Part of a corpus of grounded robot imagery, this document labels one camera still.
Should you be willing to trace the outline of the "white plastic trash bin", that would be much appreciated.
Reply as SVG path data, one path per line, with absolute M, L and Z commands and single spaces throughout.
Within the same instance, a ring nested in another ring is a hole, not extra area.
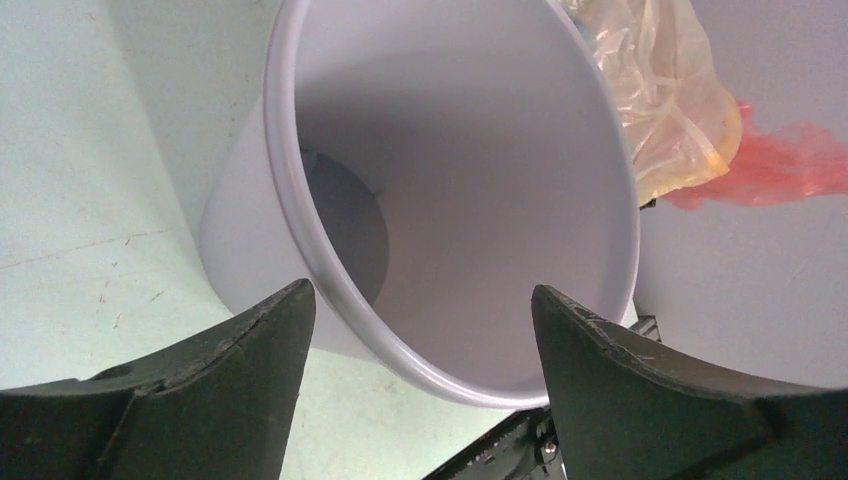
M 619 322 L 639 257 L 620 121 L 555 1 L 284 1 L 199 228 L 241 313 L 316 289 L 315 347 L 484 408 L 543 406 L 531 296 Z

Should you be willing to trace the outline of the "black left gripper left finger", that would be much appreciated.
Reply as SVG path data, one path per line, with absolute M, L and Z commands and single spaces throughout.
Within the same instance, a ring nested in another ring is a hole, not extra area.
M 276 479 L 316 317 L 297 280 L 86 380 L 1 394 L 5 479 Z

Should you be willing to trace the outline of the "red plastic trash bag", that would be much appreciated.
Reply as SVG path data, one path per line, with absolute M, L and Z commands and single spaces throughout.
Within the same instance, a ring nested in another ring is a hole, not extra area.
M 672 191 L 663 199 L 684 210 L 713 201 L 742 207 L 794 203 L 847 194 L 847 143 L 828 129 L 798 121 L 760 131 L 751 105 L 739 105 L 742 138 L 729 171 L 704 184 Z

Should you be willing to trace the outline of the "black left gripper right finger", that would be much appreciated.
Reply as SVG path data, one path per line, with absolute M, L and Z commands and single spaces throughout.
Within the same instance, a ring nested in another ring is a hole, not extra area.
M 843 479 L 847 393 L 676 351 L 539 285 L 534 331 L 570 479 Z

